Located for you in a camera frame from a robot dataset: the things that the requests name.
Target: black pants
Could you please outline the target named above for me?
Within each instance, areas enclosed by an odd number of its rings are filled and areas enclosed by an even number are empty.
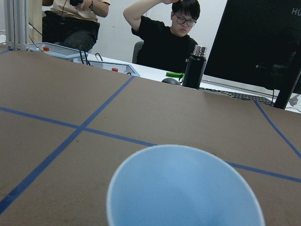
[[[61,42],[62,46],[89,51],[96,43],[99,23],[71,17],[61,17],[45,11],[43,42]]]

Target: black monitor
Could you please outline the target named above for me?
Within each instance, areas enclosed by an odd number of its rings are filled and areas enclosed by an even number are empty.
[[[301,94],[301,0],[227,0],[205,75]]]

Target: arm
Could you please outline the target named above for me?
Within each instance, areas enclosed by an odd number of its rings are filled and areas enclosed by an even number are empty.
[[[79,6],[76,6],[75,8],[77,10],[85,10],[91,6],[92,0],[83,0],[83,3]],[[97,15],[101,17],[106,17],[109,13],[109,3],[102,2],[99,0],[93,0],[93,7],[92,11]]]
[[[140,0],[123,11],[123,16],[131,27],[137,32],[139,30],[141,16],[155,5],[170,4],[179,0]]]
[[[52,6],[53,0],[42,0],[42,6]]]

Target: black thermos bottle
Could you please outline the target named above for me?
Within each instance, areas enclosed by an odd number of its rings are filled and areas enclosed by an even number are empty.
[[[206,65],[206,47],[195,45],[186,67],[183,86],[198,89]]]

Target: black t-shirt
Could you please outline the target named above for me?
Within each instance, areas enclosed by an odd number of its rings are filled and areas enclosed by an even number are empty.
[[[186,59],[197,45],[189,35],[175,36],[163,22],[145,16],[141,17],[138,32],[132,29],[132,33],[144,41],[137,55],[137,64],[165,71],[184,73]]]

